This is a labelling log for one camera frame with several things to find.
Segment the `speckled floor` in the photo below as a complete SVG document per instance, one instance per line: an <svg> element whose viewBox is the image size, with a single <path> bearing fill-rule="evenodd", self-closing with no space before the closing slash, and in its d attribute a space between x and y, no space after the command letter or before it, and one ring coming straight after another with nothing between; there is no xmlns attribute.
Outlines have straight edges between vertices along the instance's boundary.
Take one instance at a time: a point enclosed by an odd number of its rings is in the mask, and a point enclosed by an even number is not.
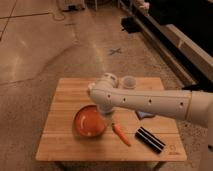
<svg viewBox="0 0 213 171"><path fill-rule="evenodd" d="M182 84L141 33L121 31L126 14L115 5L72 11L64 16L55 0L1 0L0 17L48 12L46 15L10 18L0 32L0 170L59 170L54 163L37 162L35 153L61 77L160 77L166 89ZM3 31L7 19L0 19ZM119 49L121 53L111 54ZM161 170L195 170L202 128L178 122L188 161L167 163ZM70 163L73 170L146 170L139 163Z"/></svg>

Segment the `white container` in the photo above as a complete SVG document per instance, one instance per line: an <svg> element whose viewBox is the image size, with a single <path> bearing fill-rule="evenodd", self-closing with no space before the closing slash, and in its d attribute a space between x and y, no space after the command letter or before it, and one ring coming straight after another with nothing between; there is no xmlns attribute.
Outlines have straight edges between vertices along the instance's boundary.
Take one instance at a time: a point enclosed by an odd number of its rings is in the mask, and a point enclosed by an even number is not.
<svg viewBox="0 0 213 171"><path fill-rule="evenodd" d="M77 9L85 9L85 1L84 0L57 0L59 8L62 11L69 10L69 6L76 6Z"/></svg>

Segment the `carrot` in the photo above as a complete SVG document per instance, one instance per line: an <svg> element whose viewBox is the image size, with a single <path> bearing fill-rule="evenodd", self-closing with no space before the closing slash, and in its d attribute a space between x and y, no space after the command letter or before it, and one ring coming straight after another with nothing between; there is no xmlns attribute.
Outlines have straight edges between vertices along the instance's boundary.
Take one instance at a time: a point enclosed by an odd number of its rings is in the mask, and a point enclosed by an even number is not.
<svg viewBox="0 0 213 171"><path fill-rule="evenodd" d="M120 125L112 123L112 129L126 145L131 146L126 134L123 132Z"/></svg>

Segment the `table leg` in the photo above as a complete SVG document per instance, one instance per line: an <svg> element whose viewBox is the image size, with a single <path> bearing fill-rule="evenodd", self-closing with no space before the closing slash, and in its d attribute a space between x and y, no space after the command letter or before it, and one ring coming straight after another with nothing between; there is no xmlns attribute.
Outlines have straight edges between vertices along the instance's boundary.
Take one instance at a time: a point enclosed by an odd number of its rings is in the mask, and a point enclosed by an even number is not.
<svg viewBox="0 0 213 171"><path fill-rule="evenodd" d="M60 161L55 161L55 165L62 171L68 171L68 168Z"/></svg>
<svg viewBox="0 0 213 171"><path fill-rule="evenodd" d="M98 0L95 0L95 10L98 10Z"/></svg>
<svg viewBox="0 0 213 171"><path fill-rule="evenodd" d="M148 162L147 166L153 171L158 171L166 162Z"/></svg>
<svg viewBox="0 0 213 171"><path fill-rule="evenodd" d="M118 0L118 9L120 9L121 8L121 4L120 4L120 0Z"/></svg>

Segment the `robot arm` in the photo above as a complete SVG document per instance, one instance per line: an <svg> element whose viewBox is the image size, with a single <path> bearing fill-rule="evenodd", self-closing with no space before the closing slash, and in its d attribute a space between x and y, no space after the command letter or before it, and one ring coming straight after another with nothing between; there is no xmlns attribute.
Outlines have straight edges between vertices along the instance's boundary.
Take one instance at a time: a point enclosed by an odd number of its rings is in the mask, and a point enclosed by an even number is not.
<svg viewBox="0 0 213 171"><path fill-rule="evenodd" d="M135 91L116 88L117 77L104 76L90 85L90 98L107 115L113 107L144 111L208 128L207 148L200 169L213 168L213 94L191 91Z"/></svg>

